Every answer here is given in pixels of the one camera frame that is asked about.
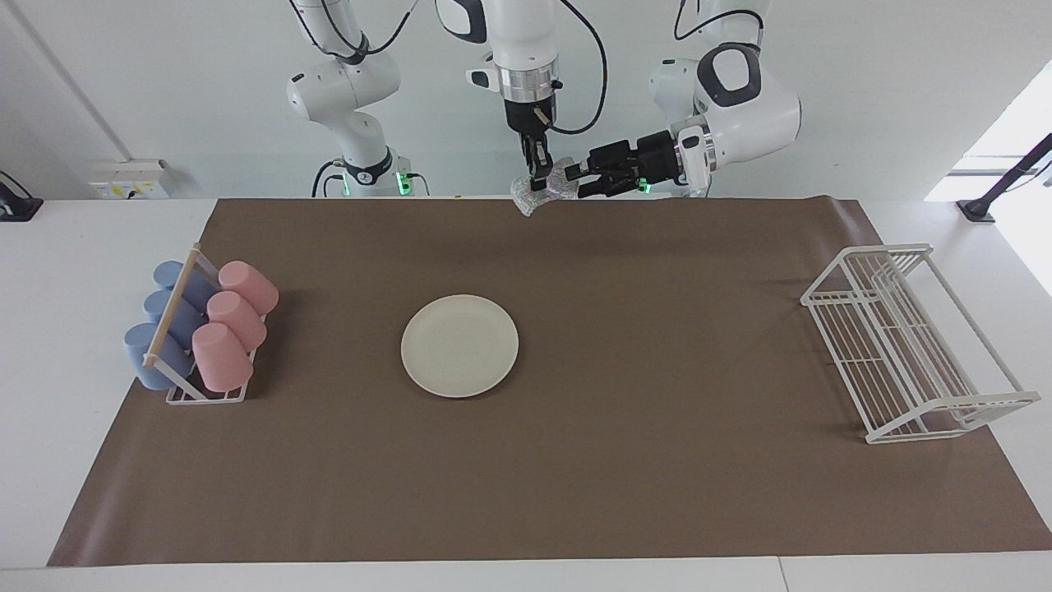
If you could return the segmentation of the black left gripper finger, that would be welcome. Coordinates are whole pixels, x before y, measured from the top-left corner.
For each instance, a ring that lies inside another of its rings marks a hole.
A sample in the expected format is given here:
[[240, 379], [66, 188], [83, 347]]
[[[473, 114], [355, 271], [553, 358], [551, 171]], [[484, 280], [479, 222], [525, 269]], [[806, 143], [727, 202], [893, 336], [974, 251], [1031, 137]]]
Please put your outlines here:
[[620, 193], [631, 192], [638, 188], [638, 173], [634, 169], [608, 169], [607, 171], [586, 171], [582, 178], [594, 176], [589, 183], [581, 183], [578, 187], [578, 198], [616, 197]]
[[588, 158], [578, 164], [569, 164], [565, 169], [567, 178], [584, 178], [588, 176], [601, 176], [605, 173], [616, 173], [624, 171], [629, 166], [632, 157], [632, 147], [628, 141], [618, 141], [595, 147], [588, 154]]

